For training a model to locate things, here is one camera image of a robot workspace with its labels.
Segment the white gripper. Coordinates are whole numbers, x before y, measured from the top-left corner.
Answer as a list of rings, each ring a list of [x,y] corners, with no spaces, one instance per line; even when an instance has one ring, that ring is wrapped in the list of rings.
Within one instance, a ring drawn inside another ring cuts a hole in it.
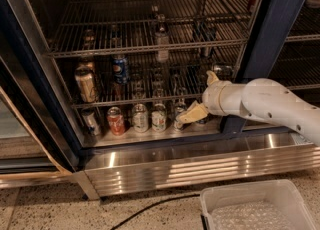
[[[178,122],[193,123],[205,118],[209,113],[220,116],[241,115],[243,85],[218,81],[219,78],[211,70],[206,74],[208,87],[202,95],[203,103],[194,101],[186,111],[176,117]]]

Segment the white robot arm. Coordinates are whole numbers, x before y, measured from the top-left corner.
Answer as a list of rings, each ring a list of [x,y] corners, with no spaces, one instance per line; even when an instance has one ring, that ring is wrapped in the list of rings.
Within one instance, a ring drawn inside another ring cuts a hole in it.
[[[320,145],[320,108],[302,100],[280,83],[266,78],[247,84],[222,81],[206,72],[207,88],[202,102],[194,101],[176,119],[181,124],[196,122],[208,114],[234,115],[246,120],[290,128],[315,145]]]

